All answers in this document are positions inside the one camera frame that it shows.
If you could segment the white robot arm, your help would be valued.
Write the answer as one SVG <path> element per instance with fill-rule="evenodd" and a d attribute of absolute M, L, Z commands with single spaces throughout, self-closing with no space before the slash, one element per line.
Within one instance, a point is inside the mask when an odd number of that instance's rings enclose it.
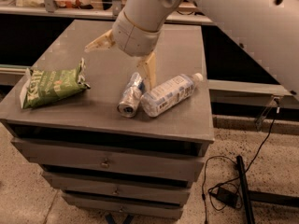
<path fill-rule="evenodd" d="M 116 45 L 133 57 L 155 49 L 167 17 L 184 0 L 127 0 L 112 28 L 85 47 Z M 186 0 L 299 99 L 299 0 Z"/>

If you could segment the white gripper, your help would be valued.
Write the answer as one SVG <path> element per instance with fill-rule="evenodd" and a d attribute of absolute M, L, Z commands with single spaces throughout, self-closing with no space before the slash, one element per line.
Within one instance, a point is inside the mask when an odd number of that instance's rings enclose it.
<path fill-rule="evenodd" d="M 143 79 L 145 89 L 150 91 L 156 85 L 156 55 L 153 52 L 160 31 L 148 32 L 129 21 L 122 10 L 108 30 L 85 46 L 85 52 L 111 49 L 115 43 L 120 50 L 133 57 L 142 57 L 137 64 L 137 72 Z"/>

